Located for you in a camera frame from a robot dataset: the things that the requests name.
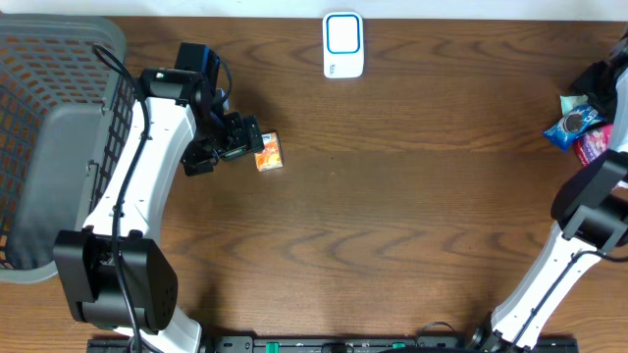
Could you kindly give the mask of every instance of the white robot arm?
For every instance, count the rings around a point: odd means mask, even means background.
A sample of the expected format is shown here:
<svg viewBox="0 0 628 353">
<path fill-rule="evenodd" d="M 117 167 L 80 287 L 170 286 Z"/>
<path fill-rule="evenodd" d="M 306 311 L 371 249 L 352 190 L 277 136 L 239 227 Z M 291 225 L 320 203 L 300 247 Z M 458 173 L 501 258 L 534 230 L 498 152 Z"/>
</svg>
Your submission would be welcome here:
<svg viewBox="0 0 628 353">
<path fill-rule="evenodd" d="M 625 185 L 626 175 L 622 174 L 625 172 L 622 170 L 625 166 L 622 166 L 622 163 L 625 163 L 626 157 L 625 153 L 620 154 L 619 152 L 628 151 L 628 71 L 625 70 L 624 64 L 626 61 L 624 51 L 627 44 L 628 38 L 626 37 L 617 44 L 613 50 L 614 57 L 611 56 L 611 64 L 604 73 L 607 76 L 615 76 L 610 82 L 615 82 L 614 91 L 616 93 L 616 113 L 613 133 L 608 146 L 609 151 L 601 156 L 607 160 L 596 161 L 597 165 L 591 167 L 591 170 L 598 169 L 600 172 L 597 178 L 590 176 L 581 176 L 580 178 L 581 183 L 596 182 L 598 185 L 589 190 L 575 186 L 571 190 L 567 190 L 571 193 L 587 192 L 586 195 L 580 194 L 580 199 L 575 199 L 575 196 L 566 195 L 562 191 L 562 194 L 556 197 L 552 216 L 557 220 L 562 220 L 562 225 L 559 222 L 554 222 L 548 242 L 541 255 L 510 297 L 492 313 L 491 332 L 493 335 L 519 348 L 527 350 L 534 348 L 541 329 L 571 287 L 588 269 L 602 259 L 601 256 L 622 242 L 622 237 L 628 229 L 626 224 L 617 221 L 616 215 L 613 217 L 609 213 L 610 209 L 619 214 L 626 212 L 625 209 L 622 209 L 626 205 L 614 199 L 612 195 L 608 195 L 617 184 Z M 560 205 L 556 205 L 560 197 L 571 197 L 572 199 L 572 204 L 562 205 L 563 208 L 570 208 L 566 213 L 564 210 L 563 212 L 555 210 L 556 207 L 560 207 Z M 598 210 L 598 213 L 594 214 L 595 210 L 592 210 L 594 206 L 601 209 L 605 207 L 604 202 L 609 203 L 611 200 L 616 201 L 617 204 L 612 205 L 612 207 L 608 206 L 606 210 Z M 594 235 L 587 234 L 586 231 L 591 232 L 591 230 L 583 230 L 582 227 L 586 226 L 586 223 L 593 223 L 592 220 L 587 220 L 587 217 L 595 218 L 597 222 L 595 225 L 589 225 L 590 227 L 607 227 L 606 232 L 600 231 L 600 234 Z"/>
<path fill-rule="evenodd" d="M 220 59 L 208 47 L 184 43 L 175 69 L 146 69 L 134 85 L 141 94 L 133 105 L 131 131 L 112 179 L 82 231 L 61 231 L 53 249 L 77 321 L 129 336 L 134 336 L 131 323 L 136 321 L 133 326 L 143 332 L 142 341 L 158 351 L 199 350 L 201 325 L 176 307 L 177 277 L 157 247 L 173 177 L 179 162 L 188 176 L 194 176 L 212 172 L 220 159 L 263 149 L 255 117 L 225 114 L 227 97 L 216 89 L 219 65 Z M 149 129 L 144 125 L 143 103 Z M 123 189 L 127 177 L 128 187 Z M 119 195 L 124 199 L 118 208 Z M 124 260 L 125 290 L 115 281 L 120 275 L 114 271 L 118 259 L 111 251 L 113 210 L 120 214 L 118 256 Z M 136 318 L 130 320 L 129 312 L 135 312 Z"/>
</svg>

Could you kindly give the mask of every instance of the white wall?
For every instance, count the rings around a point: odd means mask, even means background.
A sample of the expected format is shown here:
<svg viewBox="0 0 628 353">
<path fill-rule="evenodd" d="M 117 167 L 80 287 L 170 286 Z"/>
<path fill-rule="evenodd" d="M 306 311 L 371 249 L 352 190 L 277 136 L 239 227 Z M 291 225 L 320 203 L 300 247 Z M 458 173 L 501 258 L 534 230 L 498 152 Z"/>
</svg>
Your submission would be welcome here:
<svg viewBox="0 0 628 353">
<path fill-rule="evenodd" d="M 0 0 L 5 13 L 628 21 L 628 0 Z"/>
</svg>

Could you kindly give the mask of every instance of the wood grain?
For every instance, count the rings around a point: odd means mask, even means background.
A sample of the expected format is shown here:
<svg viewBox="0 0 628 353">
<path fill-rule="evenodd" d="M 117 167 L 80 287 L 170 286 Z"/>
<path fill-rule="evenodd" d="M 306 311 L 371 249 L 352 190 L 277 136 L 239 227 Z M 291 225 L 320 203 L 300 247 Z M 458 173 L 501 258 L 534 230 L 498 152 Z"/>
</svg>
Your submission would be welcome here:
<svg viewBox="0 0 628 353">
<path fill-rule="evenodd" d="M 579 168 L 541 135 L 557 96 L 622 30 L 366 21 L 364 75 L 329 80 L 318 20 L 113 20 L 135 74 L 172 66 L 182 41 L 212 45 L 234 107 L 280 135 L 280 170 L 260 174 L 252 158 L 179 169 L 162 224 L 183 309 L 261 335 L 477 325 L 539 254 L 553 196 Z M 595 267 L 545 332 L 624 352 L 627 280 L 622 266 Z M 103 333 L 71 320 L 57 279 L 2 284 L 0 313 L 7 352 L 81 351 Z"/>
</svg>

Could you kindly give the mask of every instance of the gray plastic basket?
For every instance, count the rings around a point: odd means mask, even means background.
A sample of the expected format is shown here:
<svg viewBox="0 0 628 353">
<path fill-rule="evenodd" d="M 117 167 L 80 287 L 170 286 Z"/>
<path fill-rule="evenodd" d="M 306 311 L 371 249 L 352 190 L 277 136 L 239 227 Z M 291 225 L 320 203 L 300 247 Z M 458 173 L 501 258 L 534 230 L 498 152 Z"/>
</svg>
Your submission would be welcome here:
<svg viewBox="0 0 628 353">
<path fill-rule="evenodd" d="M 56 274 L 61 229 L 80 229 L 131 127 L 131 88 L 91 53 L 124 60 L 102 18 L 0 15 L 0 281 Z"/>
</svg>

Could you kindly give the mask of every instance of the black cable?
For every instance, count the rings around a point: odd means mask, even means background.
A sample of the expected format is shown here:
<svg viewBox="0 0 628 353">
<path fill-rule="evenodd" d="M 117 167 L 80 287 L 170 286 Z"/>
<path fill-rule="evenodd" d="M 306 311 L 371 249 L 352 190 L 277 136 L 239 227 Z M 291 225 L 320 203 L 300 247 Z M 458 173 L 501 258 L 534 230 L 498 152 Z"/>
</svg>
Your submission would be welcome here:
<svg viewBox="0 0 628 353">
<path fill-rule="evenodd" d="M 519 332 L 517 332 L 517 335 L 512 341 L 512 346 L 517 345 L 517 342 L 519 342 L 519 340 L 523 336 L 523 333 L 526 331 L 526 329 L 528 329 L 528 327 L 530 326 L 534 318 L 537 317 L 537 314 L 541 311 L 541 308 L 543 308 L 543 306 L 546 304 L 548 299 L 550 299 L 551 294 L 556 290 L 556 288 L 558 287 L 560 282 L 565 278 L 565 276 L 567 276 L 567 274 L 569 273 L 569 270 L 571 270 L 571 268 L 573 268 L 573 266 L 576 265 L 578 260 L 580 260 L 580 258 L 582 258 L 584 255 L 595 255 L 595 256 L 600 257 L 603 260 L 607 260 L 612 263 L 628 263 L 628 257 L 615 258 L 610 255 L 606 255 L 601 252 L 592 251 L 592 250 L 581 251 L 577 253 L 576 255 L 574 255 L 571 258 L 571 261 L 569 261 L 569 263 L 567 264 L 567 267 L 565 267 L 562 273 L 560 273 L 560 276 L 558 276 L 558 278 L 551 284 L 551 286 L 549 287 L 548 291 L 543 296 L 543 298 L 541 298 L 539 305 L 537 305 L 537 307 L 532 310 L 532 312 L 530 313 L 530 316 L 528 317 L 528 320 L 526 320 L 525 324 L 523 324 L 523 327 L 521 327 Z"/>
<path fill-rule="evenodd" d="M 216 160 L 216 162 L 212 163 L 212 165 L 216 167 L 218 166 L 218 162 L 220 162 L 220 155 L 218 154 L 218 152 L 216 152 L 216 150 L 212 150 L 212 155 L 214 156 L 214 159 Z"/>
<path fill-rule="evenodd" d="M 423 326 L 423 328 L 421 328 L 421 330 L 419 331 L 419 334 L 417 334 L 416 336 L 416 340 L 418 341 L 419 338 L 421 338 L 423 336 L 423 333 L 430 329 L 430 328 L 435 328 L 435 327 L 439 327 L 439 326 L 444 326 L 447 327 L 449 329 L 451 329 L 451 331 L 453 332 L 453 334 L 458 335 L 458 332 L 456 332 L 455 328 L 453 328 L 450 324 L 446 323 L 446 322 L 433 322 L 433 323 L 429 323 L 425 326 Z"/>
<path fill-rule="evenodd" d="M 91 47 L 91 51 L 94 55 L 109 69 L 120 75 L 123 79 L 125 79 L 128 84 L 133 88 L 133 93 L 135 98 L 139 102 L 141 106 L 142 114 L 144 115 L 144 131 L 141 133 L 139 138 L 139 144 L 137 145 L 137 149 L 135 150 L 135 154 L 131 160 L 131 164 L 129 165 L 129 169 L 127 170 L 127 174 L 120 186 L 120 192 L 118 193 L 118 199 L 116 200 L 116 204 L 113 208 L 113 223 L 111 225 L 111 251 L 114 258 L 114 267 L 116 269 L 116 277 L 118 278 L 118 284 L 120 285 L 120 290 L 122 291 L 122 295 L 125 298 L 125 303 L 127 304 L 127 310 L 129 311 L 129 317 L 131 318 L 131 325 L 133 328 L 133 334 L 137 339 L 135 340 L 135 351 L 141 352 L 141 333 L 139 330 L 139 324 L 137 323 L 137 315 L 135 314 L 135 307 L 133 306 L 131 296 L 129 295 L 129 287 L 127 286 L 127 280 L 125 279 L 125 273 L 122 268 L 123 258 L 120 253 L 120 235 L 119 235 L 119 227 L 120 227 L 120 217 L 122 213 L 122 204 L 125 201 L 125 195 L 127 194 L 127 188 L 129 188 L 129 183 L 131 182 L 131 177 L 137 166 L 137 161 L 139 160 L 139 156 L 141 155 L 141 151 L 146 144 L 146 140 L 148 140 L 149 131 L 150 131 L 150 119 L 148 118 L 148 108 L 146 107 L 146 99 L 139 87 L 139 84 L 133 79 L 131 73 L 125 65 L 116 58 L 109 50 L 103 47 L 100 44 L 94 44 Z"/>
<path fill-rule="evenodd" d="M 131 346 L 135 343 L 135 336 L 132 336 L 129 338 L 129 342 L 127 343 L 127 352 L 131 353 Z M 142 346 L 145 347 L 146 349 L 148 349 L 148 351 L 150 353 L 164 353 L 161 350 L 159 350 L 157 347 L 155 347 L 154 345 L 148 343 L 146 340 L 142 339 L 141 340 Z"/>
<path fill-rule="evenodd" d="M 225 102 L 227 102 L 227 100 L 229 99 L 229 96 L 232 95 L 232 90 L 234 89 L 234 78 L 232 77 L 231 70 L 229 70 L 229 65 L 227 65 L 226 61 L 222 61 L 221 60 L 221 63 L 223 64 L 223 67 L 225 67 L 225 75 L 227 75 L 227 82 L 229 83 L 229 86 L 228 86 L 227 92 L 225 93 L 224 96 L 222 96 L 222 97 L 215 96 L 214 97 L 214 101 L 212 102 L 212 105 L 216 105 L 216 104 L 223 105 L 223 104 L 225 104 Z"/>
</svg>

